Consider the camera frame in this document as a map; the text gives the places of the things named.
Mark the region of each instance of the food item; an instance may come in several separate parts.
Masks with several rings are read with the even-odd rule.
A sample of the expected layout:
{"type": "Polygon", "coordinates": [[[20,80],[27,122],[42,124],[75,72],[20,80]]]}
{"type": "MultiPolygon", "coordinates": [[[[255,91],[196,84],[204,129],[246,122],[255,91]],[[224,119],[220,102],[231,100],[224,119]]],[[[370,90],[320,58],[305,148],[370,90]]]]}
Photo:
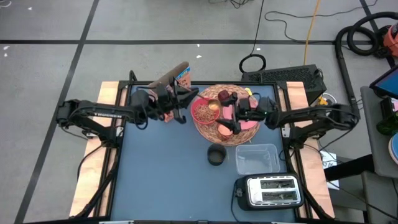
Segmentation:
{"type": "Polygon", "coordinates": [[[218,137],[223,141],[228,140],[233,133],[231,130],[229,130],[226,126],[222,124],[219,124],[217,126],[217,130],[218,130],[218,137]]]}
{"type": "Polygon", "coordinates": [[[193,115],[200,122],[210,122],[216,118],[216,112],[211,110],[208,105],[198,105],[193,115]]]}

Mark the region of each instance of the pink plate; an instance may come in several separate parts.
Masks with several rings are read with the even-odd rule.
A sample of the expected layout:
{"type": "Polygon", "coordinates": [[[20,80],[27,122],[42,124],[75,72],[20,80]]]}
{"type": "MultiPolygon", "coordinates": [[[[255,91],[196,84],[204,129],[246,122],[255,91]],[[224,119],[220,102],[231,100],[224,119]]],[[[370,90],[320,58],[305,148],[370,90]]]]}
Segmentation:
{"type": "MultiPolygon", "coordinates": [[[[250,101],[250,107],[255,108],[257,106],[256,101],[250,101]]],[[[223,116],[225,119],[232,119],[232,105],[229,107],[223,107],[223,116]]],[[[256,124],[257,121],[239,121],[241,123],[241,128],[242,130],[247,130],[250,128],[253,128],[256,124]]]]}

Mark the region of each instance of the blue table surface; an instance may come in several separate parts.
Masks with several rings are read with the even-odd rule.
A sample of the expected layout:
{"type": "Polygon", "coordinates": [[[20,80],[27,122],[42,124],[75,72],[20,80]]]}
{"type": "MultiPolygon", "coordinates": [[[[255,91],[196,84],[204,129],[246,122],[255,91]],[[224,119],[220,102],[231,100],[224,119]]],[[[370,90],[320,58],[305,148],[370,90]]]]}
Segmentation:
{"type": "MultiPolygon", "coordinates": [[[[199,86],[200,91],[207,87],[199,86]]],[[[272,86],[248,87],[275,98],[272,86]]],[[[149,120],[145,131],[126,125],[112,221],[234,222],[230,210],[233,184],[242,177],[236,170],[236,146],[226,147],[222,165],[210,165],[206,152],[212,142],[197,131],[190,108],[183,114],[186,124],[149,120]]],[[[245,144],[274,144],[278,153],[282,150],[280,130],[270,130],[264,124],[251,142],[245,144]]],[[[285,162],[280,161],[280,172],[286,171],[285,162]]],[[[243,211],[234,199],[233,210],[241,222],[294,221],[293,209],[243,211]]]]}

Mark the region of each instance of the wooden board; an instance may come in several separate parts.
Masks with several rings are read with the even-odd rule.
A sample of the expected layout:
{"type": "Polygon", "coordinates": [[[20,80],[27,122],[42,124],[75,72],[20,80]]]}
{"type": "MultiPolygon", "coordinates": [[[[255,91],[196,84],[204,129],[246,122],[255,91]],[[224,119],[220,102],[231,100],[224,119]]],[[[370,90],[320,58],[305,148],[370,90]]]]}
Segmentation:
{"type": "MultiPolygon", "coordinates": [[[[116,100],[118,85],[119,82],[103,82],[99,91],[97,102],[113,105],[116,100]]],[[[102,124],[103,126],[110,126],[112,122],[111,118],[94,117],[93,120],[99,124],[102,124]]],[[[88,140],[85,155],[97,148],[100,144],[101,142],[98,138],[88,140]]],[[[96,153],[88,157],[81,166],[80,178],[76,185],[75,196],[70,209],[70,216],[81,212],[81,210],[96,192],[100,183],[105,151],[105,147],[99,149],[96,153]]]]}
{"type": "MultiPolygon", "coordinates": [[[[301,82],[288,82],[288,93],[290,99],[291,108],[299,109],[307,107],[307,97],[305,95],[305,90],[303,83],[301,82]]],[[[98,103],[114,104],[116,99],[116,93],[118,88],[118,82],[103,82],[101,90],[99,91],[98,103]]],[[[121,105],[124,103],[124,97],[126,96],[126,91],[122,94],[121,105]]],[[[279,97],[282,110],[286,110],[284,95],[282,90],[279,90],[279,97]]],[[[101,123],[104,126],[109,126],[111,124],[110,118],[95,118],[95,121],[101,123]]],[[[306,126],[310,122],[299,122],[296,126],[306,126]]],[[[309,139],[305,142],[306,144],[318,149],[318,144],[316,140],[309,139]]],[[[94,148],[98,147],[100,142],[97,139],[89,140],[86,147],[85,154],[91,152],[94,148]]],[[[312,193],[317,202],[322,206],[324,211],[330,216],[334,217],[333,207],[331,205],[331,200],[329,196],[329,191],[326,186],[326,178],[323,172],[322,161],[317,152],[309,147],[305,147],[300,150],[302,156],[303,169],[305,174],[305,180],[309,191],[312,193]]],[[[100,182],[101,170],[104,161],[105,150],[100,149],[97,153],[93,154],[91,157],[87,158],[85,163],[82,165],[80,179],[76,186],[75,198],[73,199],[72,208],[70,215],[76,215],[80,212],[83,207],[91,199],[92,195],[95,193],[100,182]]],[[[113,160],[109,163],[109,168],[112,166],[113,160]]],[[[109,187],[104,193],[100,215],[104,215],[106,211],[106,204],[109,197],[109,187]]],[[[300,208],[300,216],[305,217],[305,211],[303,207],[300,208]]]]}
{"type": "MultiPolygon", "coordinates": [[[[302,82],[287,82],[287,92],[289,94],[290,107],[292,110],[308,107],[307,96],[305,95],[304,85],[302,82]]],[[[296,122],[295,126],[304,127],[311,124],[311,121],[296,122]]],[[[307,139],[307,145],[318,149],[318,143],[315,139],[307,139]]],[[[331,204],[329,190],[326,184],[326,177],[323,171],[322,160],[318,152],[313,148],[304,146],[300,150],[305,181],[307,189],[311,192],[315,200],[331,217],[335,216],[333,206],[331,204]]],[[[318,218],[315,212],[312,212],[314,218],[318,218]]],[[[305,210],[300,208],[300,216],[305,217],[305,210]]]]}

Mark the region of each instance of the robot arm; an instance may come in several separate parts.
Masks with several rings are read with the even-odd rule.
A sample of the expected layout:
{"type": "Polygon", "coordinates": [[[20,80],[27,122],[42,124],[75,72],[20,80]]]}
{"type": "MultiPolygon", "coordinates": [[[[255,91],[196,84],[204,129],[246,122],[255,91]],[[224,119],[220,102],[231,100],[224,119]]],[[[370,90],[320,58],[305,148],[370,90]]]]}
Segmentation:
{"type": "Polygon", "coordinates": [[[117,147],[116,130],[104,127],[93,121],[90,116],[105,118],[124,118],[129,123],[144,124],[148,119],[164,119],[164,113],[174,112],[174,119],[183,124],[186,122],[181,115],[181,109],[187,108],[198,94],[198,88],[186,90],[180,87],[176,80],[171,83],[173,92],[158,84],[152,90],[157,93],[157,99],[145,90],[139,89],[130,97],[129,106],[114,106],[90,101],[70,100],[58,107],[57,123],[63,128],[78,126],[83,134],[93,133],[108,147],[117,147]]]}
{"type": "Polygon", "coordinates": [[[226,126],[234,134],[241,131],[239,120],[263,121],[270,129],[281,127],[287,123],[299,121],[314,121],[306,127],[294,127],[285,129],[284,138],[288,146],[297,149],[303,148],[307,138],[318,136],[319,138],[331,129],[349,130],[356,126],[358,118],[351,112],[347,105],[320,105],[292,111],[280,111],[277,103],[268,97],[261,97],[256,108],[250,107],[249,98],[239,100],[236,93],[221,102],[224,106],[233,106],[232,119],[218,119],[218,123],[226,126]]]}

